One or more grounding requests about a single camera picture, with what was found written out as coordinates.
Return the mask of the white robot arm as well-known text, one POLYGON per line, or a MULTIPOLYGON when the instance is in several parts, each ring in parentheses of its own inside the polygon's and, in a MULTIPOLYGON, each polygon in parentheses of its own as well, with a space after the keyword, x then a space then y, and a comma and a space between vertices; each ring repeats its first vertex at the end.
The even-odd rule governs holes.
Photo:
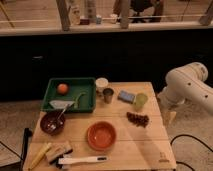
POLYGON ((175 108, 185 100, 200 105, 213 115, 213 88, 205 84, 207 78, 207 67, 200 62, 174 68, 166 74, 166 86, 157 95, 165 126, 171 124, 176 116, 175 108))

